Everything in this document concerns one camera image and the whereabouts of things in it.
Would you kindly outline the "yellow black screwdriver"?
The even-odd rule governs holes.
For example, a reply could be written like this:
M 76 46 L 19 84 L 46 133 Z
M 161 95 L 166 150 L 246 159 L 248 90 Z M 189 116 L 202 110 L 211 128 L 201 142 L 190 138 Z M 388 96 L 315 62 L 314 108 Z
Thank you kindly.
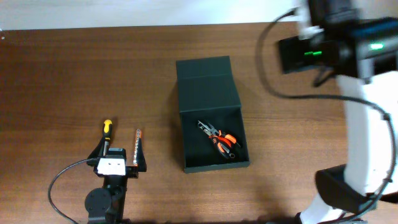
M 110 119 L 107 119 L 103 123 L 103 138 L 104 138 L 104 148 L 103 155 L 105 156 L 110 145 L 111 133 L 112 133 L 113 123 Z

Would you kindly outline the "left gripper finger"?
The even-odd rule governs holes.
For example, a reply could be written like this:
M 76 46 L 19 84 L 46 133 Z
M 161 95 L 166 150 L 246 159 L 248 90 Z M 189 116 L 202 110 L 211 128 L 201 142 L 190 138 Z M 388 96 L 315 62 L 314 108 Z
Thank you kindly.
M 103 154 L 105 138 L 102 137 L 98 143 L 98 145 L 93 149 L 87 159 L 94 159 L 100 157 Z
M 146 172 L 147 171 L 147 164 L 144 157 L 144 152 L 142 148 L 142 139 L 139 138 L 137 140 L 137 156 L 136 156 L 137 166 L 139 172 Z

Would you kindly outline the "red diagonal cutting pliers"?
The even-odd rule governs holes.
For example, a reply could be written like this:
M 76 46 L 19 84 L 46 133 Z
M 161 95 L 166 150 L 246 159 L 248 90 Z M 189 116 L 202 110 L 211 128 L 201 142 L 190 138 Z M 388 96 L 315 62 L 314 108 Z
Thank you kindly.
M 220 150 L 222 146 L 225 146 L 228 149 L 232 149 L 233 146 L 237 143 L 236 138 L 230 134 L 212 135 L 209 136 L 209 139 L 212 141 L 214 147 L 217 150 Z

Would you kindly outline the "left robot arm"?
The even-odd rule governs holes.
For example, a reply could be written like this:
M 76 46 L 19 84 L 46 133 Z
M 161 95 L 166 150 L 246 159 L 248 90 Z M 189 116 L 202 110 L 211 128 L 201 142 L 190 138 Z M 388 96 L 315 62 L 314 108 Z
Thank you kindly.
M 132 165 L 126 164 L 127 155 L 124 148 L 112 148 L 109 141 L 103 138 L 88 156 L 93 162 L 94 173 L 103 178 L 103 186 L 93 189 L 85 199 L 89 223 L 120 224 L 131 223 L 124 218 L 124 204 L 129 179 L 136 179 L 140 172 L 147 170 L 142 150 L 142 139 L 137 137 L 134 143 Z

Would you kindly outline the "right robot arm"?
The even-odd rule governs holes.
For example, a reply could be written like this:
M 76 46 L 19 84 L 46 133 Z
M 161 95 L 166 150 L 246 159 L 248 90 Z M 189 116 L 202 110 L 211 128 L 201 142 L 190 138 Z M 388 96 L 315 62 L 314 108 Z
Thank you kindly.
M 345 106 L 348 160 L 315 174 L 317 195 L 295 223 L 361 223 L 397 202 L 397 19 L 362 19 L 351 1 L 298 1 L 298 35 L 279 41 L 284 73 L 319 68 Z

